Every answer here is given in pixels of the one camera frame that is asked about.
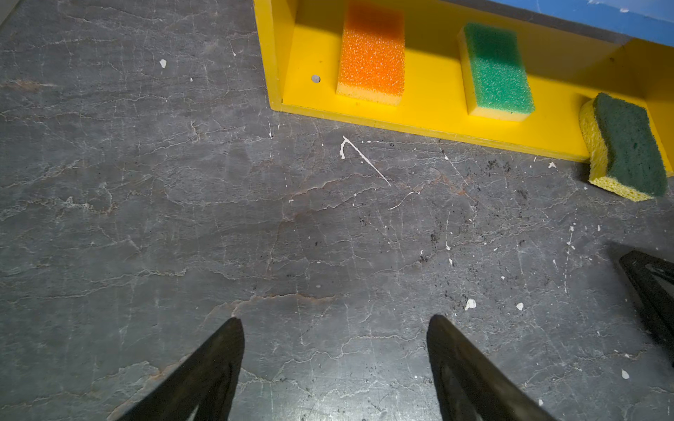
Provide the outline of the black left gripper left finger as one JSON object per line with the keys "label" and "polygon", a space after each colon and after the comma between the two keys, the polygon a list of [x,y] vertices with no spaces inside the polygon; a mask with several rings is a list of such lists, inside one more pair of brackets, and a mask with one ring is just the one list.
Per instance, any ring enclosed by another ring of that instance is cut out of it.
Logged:
{"label": "black left gripper left finger", "polygon": [[122,420],[227,420],[242,367],[242,321],[231,318]]}

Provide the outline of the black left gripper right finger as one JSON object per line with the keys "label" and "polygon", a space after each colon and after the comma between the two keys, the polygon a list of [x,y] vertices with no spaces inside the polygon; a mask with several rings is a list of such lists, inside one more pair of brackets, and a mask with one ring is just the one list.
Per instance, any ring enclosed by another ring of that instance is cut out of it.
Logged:
{"label": "black left gripper right finger", "polygon": [[431,317],[428,355],[443,420],[551,420],[448,319]]}

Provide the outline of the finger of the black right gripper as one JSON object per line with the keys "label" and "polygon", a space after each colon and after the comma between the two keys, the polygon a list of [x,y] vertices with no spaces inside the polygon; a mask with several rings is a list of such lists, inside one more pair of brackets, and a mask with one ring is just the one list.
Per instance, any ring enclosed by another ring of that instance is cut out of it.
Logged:
{"label": "finger of the black right gripper", "polygon": [[645,326],[673,361],[673,263],[637,250],[624,254],[619,263]]}

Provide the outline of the dark green wavy sponge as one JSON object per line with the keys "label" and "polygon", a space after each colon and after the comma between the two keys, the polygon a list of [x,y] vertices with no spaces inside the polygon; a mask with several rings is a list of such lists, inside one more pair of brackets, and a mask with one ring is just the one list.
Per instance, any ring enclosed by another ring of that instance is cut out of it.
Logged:
{"label": "dark green wavy sponge", "polygon": [[665,194],[665,164],[644,108],[602,92],[581,107],[579,125],[590,184],[633,202]]}

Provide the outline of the bright green sponge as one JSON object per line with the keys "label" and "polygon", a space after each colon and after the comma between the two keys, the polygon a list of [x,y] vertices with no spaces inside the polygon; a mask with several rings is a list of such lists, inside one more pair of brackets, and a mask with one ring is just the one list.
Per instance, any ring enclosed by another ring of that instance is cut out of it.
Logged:
{"label": "bright green sponge", "polygon": [[522,122],[535,111],[516,32],[468,23],[457,42],[470,116]]}

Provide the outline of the orange sponge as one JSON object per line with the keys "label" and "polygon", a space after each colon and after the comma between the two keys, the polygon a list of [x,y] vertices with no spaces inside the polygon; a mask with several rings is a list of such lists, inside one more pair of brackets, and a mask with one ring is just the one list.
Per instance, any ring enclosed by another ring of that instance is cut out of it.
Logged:
{"label": "orange sponge", "polygon": [[402,11],[351,1],[345,14],[336,93],[397,106],[405,92]]}

